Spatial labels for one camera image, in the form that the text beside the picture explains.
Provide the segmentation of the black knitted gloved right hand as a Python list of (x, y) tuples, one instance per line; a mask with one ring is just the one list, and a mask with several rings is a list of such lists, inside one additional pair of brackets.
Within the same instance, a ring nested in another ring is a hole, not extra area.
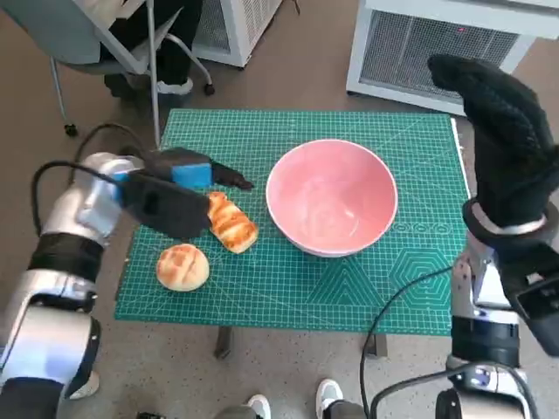
[(483, 60), (435, 54), (427, 65), (435, 86), (463, 100), (486, 216), (501, 228), (540, 220), (558, 188), (558, 146), (536, 93)]

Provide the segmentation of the bare black left hand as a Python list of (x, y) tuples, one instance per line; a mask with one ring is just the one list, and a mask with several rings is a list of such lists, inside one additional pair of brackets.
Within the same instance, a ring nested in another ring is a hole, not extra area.
[(186, 148), (152, 151), (145, 156), (144, 167), (154, 177), (186, 189), (209, 188), (214, 184), (241, 190), (253, 188), (253, 183), (237, 170)]

